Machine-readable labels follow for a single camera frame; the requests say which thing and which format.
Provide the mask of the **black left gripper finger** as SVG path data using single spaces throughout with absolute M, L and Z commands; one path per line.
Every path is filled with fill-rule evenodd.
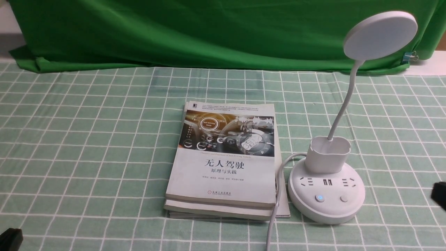
M 19 251 L 22 242 L 22 230 L 18 228 L 8 228 L 0 235 L 0 250 Z

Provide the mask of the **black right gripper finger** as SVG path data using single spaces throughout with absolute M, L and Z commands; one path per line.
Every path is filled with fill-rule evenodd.
M 431 199 L 446 211 L 446 182 L 440 181 L 433 185 L 431 191 Z

